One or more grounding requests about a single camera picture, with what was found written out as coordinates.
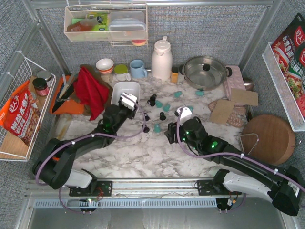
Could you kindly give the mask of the black coffee capsule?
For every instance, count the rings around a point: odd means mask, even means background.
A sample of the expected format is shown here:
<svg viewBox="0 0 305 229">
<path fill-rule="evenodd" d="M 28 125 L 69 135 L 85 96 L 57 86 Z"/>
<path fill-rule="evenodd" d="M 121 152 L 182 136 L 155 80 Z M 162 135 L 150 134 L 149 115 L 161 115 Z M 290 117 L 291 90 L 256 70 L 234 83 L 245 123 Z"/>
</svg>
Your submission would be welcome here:
<svg viewBox="0 0 305 229">
<path fill-rule="evenodd" d="M 166 119 L 166 116 L 164 114 L 164 112 L 160 112 L 160 120 L 164 121 Z"/>
<path fill-rule="evenodd" d="M 148 103 L 151 107 L 155 106 L 156 97 L 157 97 L 157 95 L 156 95 L 156 94 L 153 94 L 153 95 L 150 97 L 150 99 L 147 101 L 147 103 Z"/>
<path fill-rule="evenodd" d="M 150 131 L 150 129 L 149 129 L 148 126 L 145 126 L 144 129 L 143 129 L 143 131 L 144 131 L 145 133 L 148 133 L 148 132 Z"/>
<path fill-rule="evenodd" d="M 146 121 L 146 122 L 150 120 L 150 117 L 148 116 L 147 113 L 144 113 L 144 116 L 145 116 L 145 121 Z"/>
</svg>

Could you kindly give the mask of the white plastic storage basket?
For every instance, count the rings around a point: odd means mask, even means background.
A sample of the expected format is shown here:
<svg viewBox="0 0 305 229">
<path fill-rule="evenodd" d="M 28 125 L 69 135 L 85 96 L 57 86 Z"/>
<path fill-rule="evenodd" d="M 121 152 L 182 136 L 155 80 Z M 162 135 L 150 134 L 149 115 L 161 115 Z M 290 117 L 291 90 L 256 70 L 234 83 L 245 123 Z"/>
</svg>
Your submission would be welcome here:
<svg viewBox="0 0 305 229">
<path fill-rule="evenodd" d="M 113 87 L 111 104 L 118 105 L 122 93 L 132 94 L 137 97 L 137 102 L 140 101 L 141 87 L 137 82 L 124 81 L 118 82 Z"/>
</svg>

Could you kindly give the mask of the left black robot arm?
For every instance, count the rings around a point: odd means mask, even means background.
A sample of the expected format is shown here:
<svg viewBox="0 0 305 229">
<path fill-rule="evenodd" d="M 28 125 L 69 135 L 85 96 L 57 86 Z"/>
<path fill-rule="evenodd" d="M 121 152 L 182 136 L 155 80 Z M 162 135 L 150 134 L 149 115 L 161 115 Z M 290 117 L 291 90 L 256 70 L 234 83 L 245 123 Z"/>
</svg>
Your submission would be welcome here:
<svg viewBox="0 0 305 229">
<path fill-rule="evenodd" d="M 131 107 L 122 103 L 112 104 L 106 108 L 102 120 L 89 134 L 64 141 L 51 139 L 32 168 L 36 184 L 48 185 L 53 189 L 62 186 L 87 189 L 89 186 L 94 186 L 92 173 L 72 169 L 74 160 L 92 150 L 109 146 L 116 138 L 129 138 L 118 136 L 117 131 L 126 119 L 134 118 L 138 109 L 137 103 Z"/>
</svg>

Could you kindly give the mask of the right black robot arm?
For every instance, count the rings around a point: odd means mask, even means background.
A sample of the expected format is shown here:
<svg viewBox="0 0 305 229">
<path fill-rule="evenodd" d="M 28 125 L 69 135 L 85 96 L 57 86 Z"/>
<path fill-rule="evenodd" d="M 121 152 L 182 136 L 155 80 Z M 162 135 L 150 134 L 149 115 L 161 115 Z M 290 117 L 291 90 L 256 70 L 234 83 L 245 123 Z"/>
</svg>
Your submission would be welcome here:
<svg viewBox="0 0 305 229">
<path fill-rule="evenodd" d="M 213 178 L 214 189 L 257 195 L 287 215 L 298 215 L 305 182 L 297 168 L 290 166 L 284 169 L 245 155 L 227 141 L 209 135 L 197 117 L 182 125 L 178 122 L 169 123 L 164 134 L 170 144 L 177 143 L 180 147 L 188 145 L 196 150 L 196 153 L 192 153 L 182 148 L 191 157 L 212 161 L 245 174 L 239 176 L 220 169 Z"/>
</svg>

